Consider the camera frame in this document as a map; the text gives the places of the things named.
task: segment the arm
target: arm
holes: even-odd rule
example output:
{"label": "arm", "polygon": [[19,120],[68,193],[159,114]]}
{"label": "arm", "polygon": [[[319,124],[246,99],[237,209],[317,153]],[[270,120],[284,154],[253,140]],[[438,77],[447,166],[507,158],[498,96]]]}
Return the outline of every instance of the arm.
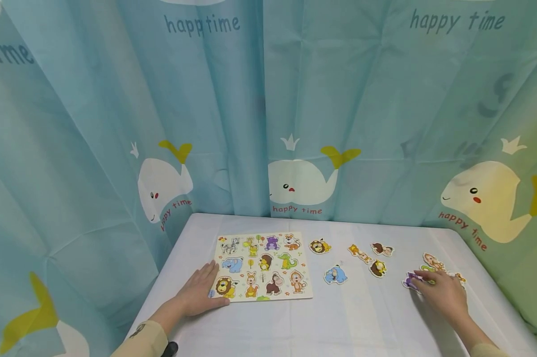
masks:
{"label": "arm", "polygon": [[472,320],[467,306],[467,292],[459,279],[449,277],[444,271],[415,271],[415,274],[435,281],[435,285],[413,279],[426,300],[444,316],[457,332],[472,357],[508,357]]}
{"label": "arm", "polygon": [[228,298],[208,297],[218,272],[219,264],[214,260],[196,270],[177,295],[163,303],[149,320],[141,323],[111,357],[161,357],[169,343],[167,336],[179,320],[228,305]]}

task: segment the sleeve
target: sleeve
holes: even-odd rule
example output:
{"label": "sleeve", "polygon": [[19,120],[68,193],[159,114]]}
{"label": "sleeve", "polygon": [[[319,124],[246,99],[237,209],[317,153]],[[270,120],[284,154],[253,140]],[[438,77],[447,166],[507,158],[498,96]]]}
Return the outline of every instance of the sleeve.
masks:
{"label": "sleeve", "polygon": [[479,343],[471,349],[471,357],[508,357],[508,354],[493,345]]}
{"label": "sleeve", "polygon": [[111,357],[161,357],[168,343],[167,335],[159,323],[145,321]]}

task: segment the white table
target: white table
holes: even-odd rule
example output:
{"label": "white table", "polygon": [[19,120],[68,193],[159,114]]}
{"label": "white table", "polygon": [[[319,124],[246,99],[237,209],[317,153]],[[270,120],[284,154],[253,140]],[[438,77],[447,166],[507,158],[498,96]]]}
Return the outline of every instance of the white table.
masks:
{"label": "white table", "polygon": [[[234,303],[187,320],[170,335],[177,356],[468,356],[455,332],[405,289],[405,273],[429,252],[467,279],[471,315],[512,357],[537,356],[537,341],[470,249],[452,230],[193,214],[179,237],[130,333],[173,297],[193,271],[211,260],[219,235],[300,231],[304,241],[325,238],[332,250],[306,252],[314,298]],[[388,268],[375,278],[350,255],[355,243],[370,256],[370,243],[391,245]],[[342,264],[348,281],[327,285],[324,271]],[[254,311],[260,318],[250,318]]]}

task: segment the person's left hand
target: person's left hand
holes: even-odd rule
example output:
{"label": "person's left hand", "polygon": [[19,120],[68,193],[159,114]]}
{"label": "person's left hand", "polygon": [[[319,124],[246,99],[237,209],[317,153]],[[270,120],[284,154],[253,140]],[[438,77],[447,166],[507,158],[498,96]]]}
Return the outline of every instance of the person's left hand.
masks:
{"label": "person's left hand", "polygon": [[228,305],[231,301],[226,297],[209,298],[218,272],[219,264],[214,260],[196,270],[177,295],[163,303],[149,320],[159,323],[169,334],[184,316],[195,316]]}
{"label": "person's left hand", "polygon": [[219,272],[219,264],[215,260],[196,270],[185,285],[174,297],[183,306],[185,316],[195,316],[213,308],[228,305],[231,301],[226,297],[209,298],[209,291]]}

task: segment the cartoon whale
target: cartoon whale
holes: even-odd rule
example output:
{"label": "cartoon whale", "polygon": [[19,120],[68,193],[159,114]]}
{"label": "cartoon whale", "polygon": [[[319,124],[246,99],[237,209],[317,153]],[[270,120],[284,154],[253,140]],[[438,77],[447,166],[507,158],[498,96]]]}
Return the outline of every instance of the cartoon whale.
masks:
{"label": "cartoon whale", "polygon": [[193,181],[185,166],[191,144],[183,144],[177,150],[172,143],[163,140],[159,146],[169,149],[181,162],[181,175],[169,163],[159,159],[145,159],[141,164],[137,189],[145,217],[151,223],[160,222],[163,208],[175,197],[193,190]]}
{"label": "cartoon whale", "polygon": [[519,182],[516,173],[503,163],[481,162],[453,177],[441,194],[441,203],[467,215],[490,239],[508,243],[537,216],[537,176],[533,176],[530,212],[512,219]]}
{"label": "cartoon whale", "polygon": [[279,160],[268,164],[270,199],[275,203],[296,203],[305,206],[322,203],[336,189],[338,169],[357,157],[361,150],[351,149],[340,154],[332,146],[322,147],[334,166],[332,175],[326,180],[322,172],[305,160]]}
{"label": "cartoon whale", "polygon": [[88,342],[80,332],[58,318],[48,289],[35,273],[30,273],[30,282],[40,307],[23,313],[5,326],[2,332],[0,354],[8,352],[17,342],[32,332],[55,328],[60,335],[65,353],[54,357],[89,357]]}

